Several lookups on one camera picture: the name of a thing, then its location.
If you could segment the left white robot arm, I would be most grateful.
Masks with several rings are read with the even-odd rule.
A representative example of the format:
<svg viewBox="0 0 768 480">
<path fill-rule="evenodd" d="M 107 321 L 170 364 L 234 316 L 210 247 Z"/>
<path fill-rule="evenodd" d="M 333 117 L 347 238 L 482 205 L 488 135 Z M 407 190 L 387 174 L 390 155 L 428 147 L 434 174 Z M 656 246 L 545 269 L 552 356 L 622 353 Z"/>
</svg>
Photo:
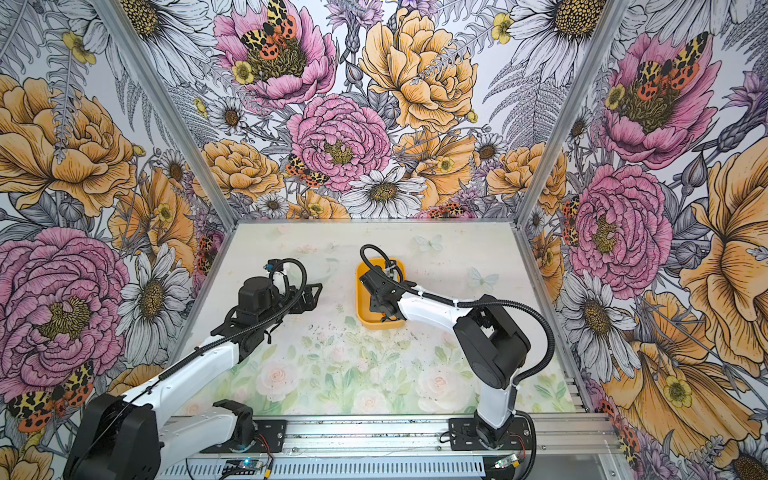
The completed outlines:
<svg viewBox="0 0 768 480">
<path fill-rule="evenodd" d="M 278 288 L 247 279 L 238 302 L 202 345 L 137 387 L 91 400 L 63 476 L 66 479 L 153 479 L 209 447 L 248 449 L 257 439 L 252 408 L 218 400 L 193 417 L 173 415 L 203 387 L 246 360 L 289 314 L 317 307 L 322 285 Z"/>
</svg>

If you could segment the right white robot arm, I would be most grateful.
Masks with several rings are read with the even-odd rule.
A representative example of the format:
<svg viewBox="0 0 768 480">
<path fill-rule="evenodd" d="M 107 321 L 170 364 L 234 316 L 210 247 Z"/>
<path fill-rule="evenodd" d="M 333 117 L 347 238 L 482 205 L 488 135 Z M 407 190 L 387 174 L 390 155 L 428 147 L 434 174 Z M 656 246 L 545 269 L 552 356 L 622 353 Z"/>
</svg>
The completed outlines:
<svg viewBox="0 0 768 480">
<path fill-rule="evenodd" d="M 382 323 L 424 324 L 453 334 L 474 376 L 481 382 L 471 435 L 497 449 L 516 416 L 517 384 L 531 342 L 511 309 L 540 321 L 525 304 L 485 295 L 478 300 L 439 300 L 403 277 L 394 261 L 358 266 L 358 305 Z"/>
</svg>

